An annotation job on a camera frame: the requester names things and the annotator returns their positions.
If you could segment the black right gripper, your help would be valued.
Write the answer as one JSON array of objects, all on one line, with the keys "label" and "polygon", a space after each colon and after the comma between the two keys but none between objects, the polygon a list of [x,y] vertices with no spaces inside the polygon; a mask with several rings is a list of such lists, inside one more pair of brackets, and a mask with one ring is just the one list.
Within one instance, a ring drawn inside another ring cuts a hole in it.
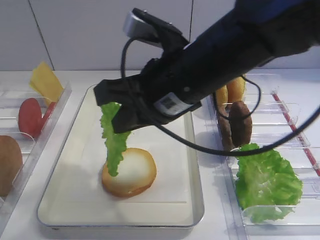
[{"label": "black right gripper", "polygon": [[[165,125],[190,111],[203,98],[201,46],[193,42],[151,59],[137,76],[103,79],[93,88],[96,104],[122,106],[111,123],[116,134]],[[134,105],[137,97],[139,106]]]}]

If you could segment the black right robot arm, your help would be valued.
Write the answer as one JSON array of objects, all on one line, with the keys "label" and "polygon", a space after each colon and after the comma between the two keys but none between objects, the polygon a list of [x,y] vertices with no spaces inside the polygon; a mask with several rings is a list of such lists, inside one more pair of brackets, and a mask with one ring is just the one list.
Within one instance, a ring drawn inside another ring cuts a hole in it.
[{"label": "black right robot arm", "polygon": [[193,42],[173,25],[134,8],[126,19],[132,38],[163,49],[143,70],[125,79],[102,80],[96,104],[120,104],[116,133],[168,124],[201,100],[253,68],[308,51],[320,43],[317,0],[238,0],[234,8]]}]

